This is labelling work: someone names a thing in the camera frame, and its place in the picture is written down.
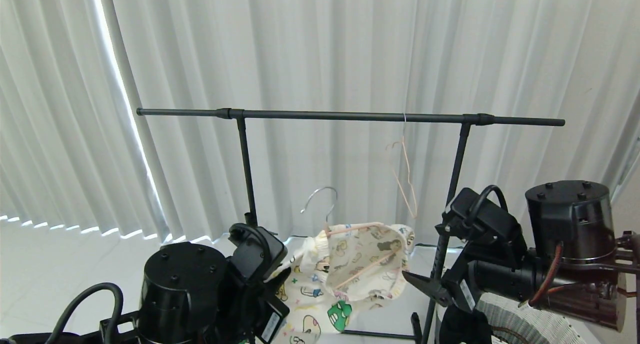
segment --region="label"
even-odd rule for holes
[[[471,290],[469,290],[466,280],[462,279],[460,282],[460,289],[462,289],[462,294],[464,294],[464,298],[466,299],[466,303],[469,305],[469,308],[473,310],[476,307],[476,301],[474,300],[474,296],[471,295]]]
[[[272,341],[272,337],[276,329],[278,329],[278,322],[280,321],[280,316],[275,312],[272,312],[269,321],[267,321],[267,325],[264,327],[262,331],[262,339],[264,339],[267,343]]]

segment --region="white curtain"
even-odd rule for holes
[[[638,134],[640,0],[102,0],[135,108],[333,110],[558,117],[473,127],[459,187],[617,187]],[[218,237],[248,210],[236,123],[137,117],[173,238]],[[404,132],[418,217],[406,183]],[[248,119],[258,224],[314,235],[407,223],[435,242],[459,126]]]
[[[98,13],[92,0],[0,0],[0,214],[153,235],[163,215]]]

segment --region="black clothes rack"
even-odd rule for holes
[[[244,166],[244,178],[249,199],[249,212],[244,214],[244,219],[249,225],[258,225],[256,214],[256,198],[254,197],[254,183],[251,176],[251,164],[249,160],[249,145],[247,144],[247,125],[245,119],[306,119],[320,121],[368,121],[368,122],[411,122],[411,123],[455,123],[460,125],[460,134],[457,142],[457,151],[451,180],[446,194],[446,203],[450,202],[457,191],[462,159],[465,155],[467,139],[471,126],[486,125],[529,125],[529,126],[564,126],[563,119],[553,118],[522,118],[514,116],[494,116],[491,114],[409,114],[409,113],[354,113],[336,111],[281,111],[281,110],[245,110],[245,109],[144,109],[136,110],[138,116],[181,116],[181,117],[217,117],[221,119],[235,119],[240,135],[240,148],[242,150],[242,164]],[[440,236],[436,246],[436,255],[433,262],[430,277],[439,280],[442,276],[444,260],[449,245],[449,238]],[[343,334],[361,335],[366,337],[394,338],[413,340],[416,344],[426,344],[429,339],[432,322],[434,321],[435,301],[429,300],[427,317],[423,331],[420,331],[420,321],[416,313],[411,315],[413,335],[389,334],[381,332],[365,332],[359,330],[345,330]]]

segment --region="horizontal metal bar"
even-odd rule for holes
[[[416,337],[413,335],[407,334],[392,334],[388,332],[370,332],[370,331],[361,331],[361,330],[345,330],[342,334],[346,335],[360,335],[361,337],[376,337],[376,338],[391,338],[391,339],[402,339],[402,340],[415,340]]]
[[[471,125],[531,125],[564,126],[563,119],[521,118],[493,116],[491,114],[414,114],[414,113],[357,113],[347,111],[283,111],[244,109],[144,109],[136,110],[138,116],[218,117],[222,119],[304,119],[317,121],[368,121],[412,123],[468,123]]]

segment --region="black fabric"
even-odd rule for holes
[[[484,312],[473,314],[458,309],[455,305],[446,308],[439,329],[439,344],[491,344],[491,325]]]

